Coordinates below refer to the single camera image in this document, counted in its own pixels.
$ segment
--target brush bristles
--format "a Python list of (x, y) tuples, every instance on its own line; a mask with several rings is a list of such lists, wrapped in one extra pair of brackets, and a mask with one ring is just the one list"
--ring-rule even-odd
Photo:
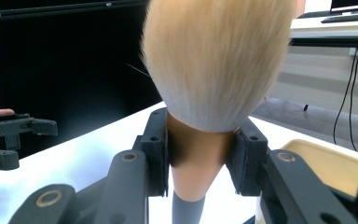
[(152, 0), (144, 61), (171, 114), (196, 129), (238, 128), (279, 74), (293, 0)]

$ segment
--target beige container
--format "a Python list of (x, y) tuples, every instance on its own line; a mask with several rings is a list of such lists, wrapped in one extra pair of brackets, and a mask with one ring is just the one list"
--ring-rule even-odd
[[(304, 140), (293, 140), (282, 149), (303, 158), (313, 172), (330, 187), (353, 197), (358, 191), (358, 153), (343, 147), (325, 147)], [(256, 223), (265, 223), (257, 202)]]

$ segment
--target wire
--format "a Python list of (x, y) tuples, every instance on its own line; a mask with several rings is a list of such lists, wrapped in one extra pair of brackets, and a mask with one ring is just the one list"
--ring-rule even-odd
[(358, 56), (357, 56), (357, 60), (356, 60), (356, 66), (354, 68), (354, 76), (353, 76), (353, 82), (352, 82), (352, 86), (351, 86), (351, 106), (350, 106), (350, 132), (351, 132), (351, 144), (353, 146), (353, 149), (355, 151), (357, 151), (356, 146), (354, 145), (353, 142), (353, 134), (352, 134), (352, 126), (351, 126), (351, 114), (352, 114), (352, 106), (353, 106), (353, 89), (354, 89), (354, 84), (356, 82), (356, 77), (357, 77), (357, 66), (358, 66)]
[(338, 115), (337, 115), (337, 118), (336, 118), (336, 122), (334, 123), (334, 129), (333, 129), (334, 144), (337, 144), (337, 141), (336, 141), (336, 128), (337, 128), (337, 123), (338, 123), (339, 116), (341, 115), (342, 108), (343, 108), (344, 105), (345, 105), (345, 100), (347, 99), (348, 89), (350, 88), (350, 85), (351, 85), (351, 78), (352, 78), (352, 75), (353, 75), (353, 68), (354, 68), (355, 63), (356, 63), (356, 58), (358, 57), (357, 52), (358, 52), (358, 48), (356, 48), (356, 51), (354, 52), (353, 61), (352, 61), (352, 66), (351, 66), (350, 79), (349, 79), (349, 81), (348, 81), (347, 89), (345, 90), (344, 99), (342, 100), (341, 108), (340, 108), (339, 111), (338, 111)]

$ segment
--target brush ferrule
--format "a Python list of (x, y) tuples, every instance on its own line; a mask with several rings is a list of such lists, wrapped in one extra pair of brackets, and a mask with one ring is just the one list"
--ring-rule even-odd
[(235, 133), (206, 133), (167, 117), (173, 184), (185, 201), (202, 199), (226, 163)]

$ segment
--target table surface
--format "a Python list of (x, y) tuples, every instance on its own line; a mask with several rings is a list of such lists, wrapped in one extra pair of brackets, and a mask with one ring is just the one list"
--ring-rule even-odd
[[(24, 158), (20, 161), (19, 169), (0, 171), (0, 223), (8, 223), (25, 199), (46, 185), (68, 184), (79, 191), (105, 177), (113, 157), (119, 151), (131, 149), (136, 135), (143, 134), (149, 114), (164, 106), (164, 103), (153, 105), (91, 133)], [(346, 148), (260, 119), (251, 120), (267, 137), (271, 149), (282, 148), (293, 139), (304, 139), (358, 157), (358, 153)], [(150, 223), (171, 223), (171, 179), (169, 197), (150, 198), (149, 205)], [(224, 167), (208, 191), (201, 223), (243, 223), (255, 214), (255, 205), (256, 198), (235, 194), (228, 170)]]

